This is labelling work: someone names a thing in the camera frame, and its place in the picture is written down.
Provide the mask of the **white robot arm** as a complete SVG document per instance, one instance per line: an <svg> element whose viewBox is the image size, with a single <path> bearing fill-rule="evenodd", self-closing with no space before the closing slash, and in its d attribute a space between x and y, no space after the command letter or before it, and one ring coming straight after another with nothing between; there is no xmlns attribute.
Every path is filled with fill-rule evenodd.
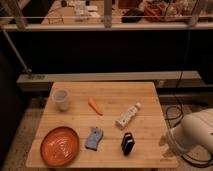
<svg viewBox="0 0 213 171"><path fill-rule="evenodd" d="M170 149L179 156L197 145L213 154L213 108L187 114L181 123L166 133Z"/></svg>

